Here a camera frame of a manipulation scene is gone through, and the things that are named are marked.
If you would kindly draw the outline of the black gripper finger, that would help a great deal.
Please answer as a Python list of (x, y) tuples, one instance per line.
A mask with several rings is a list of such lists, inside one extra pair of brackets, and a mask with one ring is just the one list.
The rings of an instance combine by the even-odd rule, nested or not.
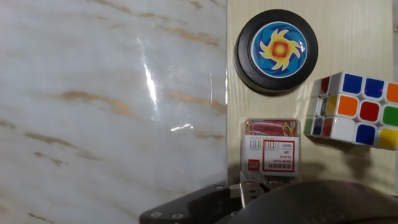
[(264, 194), (264, 176), (241, 172), (239, 183), (209, 185), (143, 212), (140, 224), (228, 223), (247, 204)]

